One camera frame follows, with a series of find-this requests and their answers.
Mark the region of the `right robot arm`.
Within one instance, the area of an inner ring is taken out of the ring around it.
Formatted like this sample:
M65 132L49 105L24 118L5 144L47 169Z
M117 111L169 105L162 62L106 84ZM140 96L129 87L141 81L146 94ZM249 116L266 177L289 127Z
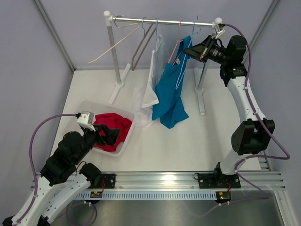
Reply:
M240 118L226 158L217 163L212 173L197 175L199 187L203 189L240 188L239 168L246 160L266 150L269 134L275 129L274 121L268 120L259 109L248 84L248 71L242 63L246 48L247 41L240 35L232 36L226 47L220 39L209 35L200 44L183 51L200 62L212 60L220 64L220 77L234 99Z

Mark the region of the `white metal clothes rack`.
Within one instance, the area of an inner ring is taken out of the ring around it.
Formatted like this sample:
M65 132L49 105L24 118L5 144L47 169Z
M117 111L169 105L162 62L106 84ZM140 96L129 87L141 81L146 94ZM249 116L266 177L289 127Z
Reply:
M213 40L216 40L222 33L224 33L224 29L220 27L222 24L222 19L221 18L216 18L214 22L210 24L204 24L204 23L193 23L193 22L180 22L180 21L164 21L164 20L145 20L145 19L130 19L130 18L121 18L121 17L113 17L110 13L110 11L104 11L104 17L105 17L105 22L107 25L108 29L108 35L109 35L109 41L111 48L108 49L106 52L111 51L112 52L112 57L114 61L114 67L115 67L115 73L116 73L116 87L113 92L113 94L110 97L109 103L112 104L114 103L120 88L124 86L124 79L126 78L128 71L132 70L134 71L137 63L139 62L141 55L139 55L137 61L135 62L135 56L137 52L134 53L132 57L131 63L126 65L126 68L123 72L122 75L120 75L119 72L119 65L118 65L118 60L117 60L117 54L115 50L115 46L120 44L122 41L124 41L126 38L128 38L130 35L132 35L135 31L137 31L144 23L149 23L149 24L174 24L174 25L191 25L191 26L207 26L207 27L212 27L215 29L216 35L213 37ZM119 42L115 43L114 42L114 37L113 37L113 31L112 31L112 22L115 21L126 21L126 22L131 22L133 21L132 24L129 24L128 26L133 26L137 25L137 27L131 31L127 36L122 38ZM155 48L152 51L151 55L151 62L150 62L150 70L149 70L149 77L148 81L145 85L142 86L142 89L139 90L136 93L136 96L134 98L134 103L138 104L138 112L144 113L144 110L146 113L151 114L153 107L156 106L159 103L159 98L157 97L157 93L155 90L158 87L158 82L161 78L161 75L163 73L163 69L165 67L171 67L173 63L170 61L172 59L171 56L169 56L169 52L166 48L166 42L163 39L161 35L157 34L157 27L154 27L154 30L150 34L150 37L147 39L145 45L148 45L150 40L152 39L152 36L156 35L155 39ZM204 100L203 100L203 81L205 78L205 74L207 71L207 63L203 66L202 73L199 72L199 69L195 68L194 70L194 76L195 79L198 79L198 85L196 86L196 93L198 97L198 105L199 105L199 113L201 115L205 115L205 107L204 107Z

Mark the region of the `red t shirt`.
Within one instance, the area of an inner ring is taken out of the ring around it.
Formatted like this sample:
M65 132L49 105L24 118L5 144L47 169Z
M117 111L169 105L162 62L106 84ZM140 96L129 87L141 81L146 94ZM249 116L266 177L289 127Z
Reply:
M116 113L104 113L95 116L94 125L106 125L109 129L120 129L116 144L114 146L109 145L95 145L95 148L100 148L106 152L115 152L118 145L125 141L129 129L132 125L132 121L128 118L122 117Z

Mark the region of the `white t shirt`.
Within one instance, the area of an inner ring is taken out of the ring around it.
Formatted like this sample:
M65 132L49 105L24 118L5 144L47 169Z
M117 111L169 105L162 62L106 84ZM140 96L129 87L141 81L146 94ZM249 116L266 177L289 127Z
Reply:
M157 52L152 51L148 81L141 87L134 88L132 105L135 112L135 127L149 128L152 120L153 106L159 103L155 93L164 66L166 64L166 45L162 37L161 45Z

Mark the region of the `aluminium rail frame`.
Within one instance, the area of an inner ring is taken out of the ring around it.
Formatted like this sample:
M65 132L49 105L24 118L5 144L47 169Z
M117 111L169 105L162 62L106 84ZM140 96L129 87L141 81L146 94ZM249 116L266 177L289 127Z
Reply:
M103 173L105 189L111 190L284 190L285 184L279 172L273 171L241 171L246 179L235 177L230 182L220 185L213 182L208 172L115 172Z

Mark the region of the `grey empty hanger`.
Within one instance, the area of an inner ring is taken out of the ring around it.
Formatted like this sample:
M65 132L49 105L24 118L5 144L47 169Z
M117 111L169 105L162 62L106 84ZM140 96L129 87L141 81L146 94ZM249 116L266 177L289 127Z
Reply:
M138 45L138 47L135 50L135 53L133 54L133 57L131 59L131 70L134 71L146 49L146 47L148 46L150 40L152 39L155 31L157 30L156 28L154 28L152 30L152 32L150 33L150 30L153 26L153 24L150 24L150 26L148 27L147 30L145 30L145 28L143 27L143 22L146 19L146 17L144 17L142 19L142 23L141 23L141 27L143 28L143 37Z

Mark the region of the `cream empty hanger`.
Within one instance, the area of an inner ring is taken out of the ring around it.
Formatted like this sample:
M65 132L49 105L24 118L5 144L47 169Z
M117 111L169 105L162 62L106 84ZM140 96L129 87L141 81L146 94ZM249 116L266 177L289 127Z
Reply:
M141 22L134 22L134 23L126 24L124 26L117 26L116 21L117 21L117 19L122 18L122 15L114 17L111 14L109 14L109 11L105 11L105 13L107 13L107 14L104 14L104 17L105 17L105 23L107 25L107 30L108 30L110 48L107 49L106 51L104 51L101 55L99 55L94 60L88 62L88 64L93 64L93 63L97 62L103 56L105 56L108 52L111 52L113 57L117 57L116 47L119 44L121 44L123 41L125 41L128 37L130 37L134 32L136 32L142 25ZM128 28L128 27L133 27L133 26L135 26L135 28L130 33L128 33L126 36L124 36L122 39L120 39L118 42L115 42L112 24L114 24L117 29L124 29L124 28Z

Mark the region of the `pink hanger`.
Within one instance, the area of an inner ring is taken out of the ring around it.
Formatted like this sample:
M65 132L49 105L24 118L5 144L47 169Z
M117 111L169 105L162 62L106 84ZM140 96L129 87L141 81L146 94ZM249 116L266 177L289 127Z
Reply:
M174 56L174 53L175 53L175 51L176 51L176 48L177 48L178 44L181 42L180 39L179 39L179 34L180 34L180 27L181 27L182 21L183 21L183 19L181 19L180 22L179 22L179 24L178 24L176 44L175 44L174 49L173 49L173 51L172 51L172 53L171 53L171 56L170 56L170 58L169 58L169 60L168 60L168 63L169 63L169 64L171 63L171 61L172 61L172 59L173 59L173 56Z

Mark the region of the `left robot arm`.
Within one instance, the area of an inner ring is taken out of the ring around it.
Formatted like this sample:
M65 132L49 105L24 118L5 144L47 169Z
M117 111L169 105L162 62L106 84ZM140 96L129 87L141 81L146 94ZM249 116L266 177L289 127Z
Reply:
M95 125L64 135L54 154L49 157L36 182L32 200L14 216L4 219L4 226L49 226L77 195L88 188L114 188L113 174L102 174L92 163L82 166L76 176L77 165L95 145L115 145L119 129Z

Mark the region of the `light blue red-shirt hanger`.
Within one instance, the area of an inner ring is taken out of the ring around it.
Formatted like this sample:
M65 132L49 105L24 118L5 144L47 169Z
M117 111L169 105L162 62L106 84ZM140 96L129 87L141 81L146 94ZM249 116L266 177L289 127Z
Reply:
M195 28L195 23L197 21L198 21L198 16L196 16L196 19L193 22L192 32L191 32L191 35L190 35L190 42L189 42L189 44L188 44L187 47L192 47L192 39L193 39L193 36L195 34L194 28ZM180 74L178 76L178 79L177 79L177 82L176 82L176 85L175 85L175 89L176 90L178 90L178 88L180 86L180 83L183 80L184 73L185 73L185 70L186 70L187 60L189 60L189 56L187 56L186 54L183 54L183 55L184 55L184 58L183 58L183 61L182 61L182 65L181 65L181 69L180 69Z

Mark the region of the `blue t shirt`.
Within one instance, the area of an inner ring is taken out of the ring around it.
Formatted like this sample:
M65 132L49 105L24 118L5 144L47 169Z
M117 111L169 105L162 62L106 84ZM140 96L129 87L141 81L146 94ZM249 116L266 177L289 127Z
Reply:
M163 74L155 86L155 93L159 103L153 106L152 119L159 119L160 123L168 129L173 128L177 123L189 117L185 112L181 98L184 78L178 90L175 89L184 58L183 50L189 48L187 47L189 42L190 36L181 40L173 62L166 64Z

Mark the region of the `white plastic laundry basket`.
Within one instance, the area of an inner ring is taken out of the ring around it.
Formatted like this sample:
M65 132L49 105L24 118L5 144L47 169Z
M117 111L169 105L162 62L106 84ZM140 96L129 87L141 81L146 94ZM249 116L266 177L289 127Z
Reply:
M114 146L95 145L92 149L93 151L112 157L118 157L123 153L135 127L134 112L105 102L94 102L90 100L82 100L79 102L75 111L92 112L94 114L94 125L105 124L110 129L120 129Z

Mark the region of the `light blue white-shirt hanger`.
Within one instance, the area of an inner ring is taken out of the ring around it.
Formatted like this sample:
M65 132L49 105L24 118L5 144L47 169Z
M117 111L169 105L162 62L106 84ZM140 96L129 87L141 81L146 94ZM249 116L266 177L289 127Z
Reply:
M156 23L155 23L155 48L154 48L155 52L158 51L162 42L162 36L158 34L158 21L159 18L156 19Z

